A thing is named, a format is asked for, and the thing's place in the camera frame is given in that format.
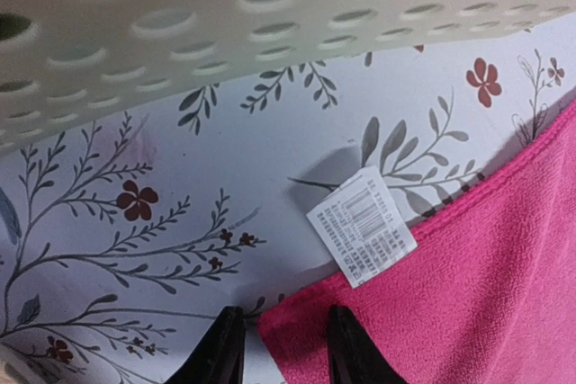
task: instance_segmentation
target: pink towel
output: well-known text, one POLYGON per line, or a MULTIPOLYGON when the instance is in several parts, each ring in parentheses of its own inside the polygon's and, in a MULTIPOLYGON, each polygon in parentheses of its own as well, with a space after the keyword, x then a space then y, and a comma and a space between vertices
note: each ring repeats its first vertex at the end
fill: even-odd
POLYGON ((339 272, 260 318, 288 384, 329 383, 332 304, 409 384, 576 383, 576 103, 412 233, 418 249, 362 287, 339 272))

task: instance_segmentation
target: label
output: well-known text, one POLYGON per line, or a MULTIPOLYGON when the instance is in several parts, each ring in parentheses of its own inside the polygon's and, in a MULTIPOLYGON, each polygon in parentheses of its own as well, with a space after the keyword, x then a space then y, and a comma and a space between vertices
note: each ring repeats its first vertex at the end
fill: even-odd
POLYGON ((378 168, 362 168, 307 215, 356 288, 417 247, 378 168))

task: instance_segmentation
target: white object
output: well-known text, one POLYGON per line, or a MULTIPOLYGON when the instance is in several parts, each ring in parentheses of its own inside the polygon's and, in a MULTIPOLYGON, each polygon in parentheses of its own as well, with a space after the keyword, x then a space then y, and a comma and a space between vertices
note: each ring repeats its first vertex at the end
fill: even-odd
POLYGON ((2 0, 0 153, 169 94, 320 58, 495 37, 576 0, 2 0))
POLYGON ((375 166, 359 170, 307 216, 353 288, 417 246, 375 166))

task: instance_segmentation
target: white tag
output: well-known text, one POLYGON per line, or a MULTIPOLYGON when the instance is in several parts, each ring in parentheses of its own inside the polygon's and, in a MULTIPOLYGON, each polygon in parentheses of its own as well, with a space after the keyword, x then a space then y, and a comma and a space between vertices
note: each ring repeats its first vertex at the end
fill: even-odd
POLYGON ((352 288, 417 246, 375 166, 359 170, 306 216, 352 288))

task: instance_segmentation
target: floral patterned surface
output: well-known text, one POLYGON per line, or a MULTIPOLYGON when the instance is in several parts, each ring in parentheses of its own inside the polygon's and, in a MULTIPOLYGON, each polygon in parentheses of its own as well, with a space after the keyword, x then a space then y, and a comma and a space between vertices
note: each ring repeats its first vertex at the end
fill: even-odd
POLYGON ((160 383, 233 304, 246 383, 283 382, 252 325, 336 270, 304 214, 376 165, 433 217, 572 99, 575 22, 271 69, 5 157, 1 342, 47 382, 160 383))

